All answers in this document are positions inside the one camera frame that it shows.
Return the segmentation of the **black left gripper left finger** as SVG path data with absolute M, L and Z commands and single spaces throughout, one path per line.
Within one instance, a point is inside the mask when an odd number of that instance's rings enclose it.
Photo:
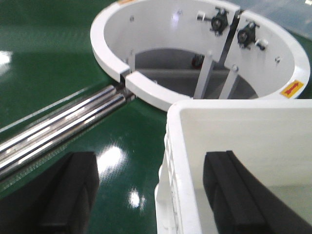
M 0 232 L 84 234 L 98 187 L 95 153 L 68 153 L 0 200 Z

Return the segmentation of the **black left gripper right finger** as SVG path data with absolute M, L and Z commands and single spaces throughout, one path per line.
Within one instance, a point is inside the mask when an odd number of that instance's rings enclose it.
M 233 151 L 207 152 L 203 186 L 220 234 L 310 234 L 312 226 L 275 196 Z

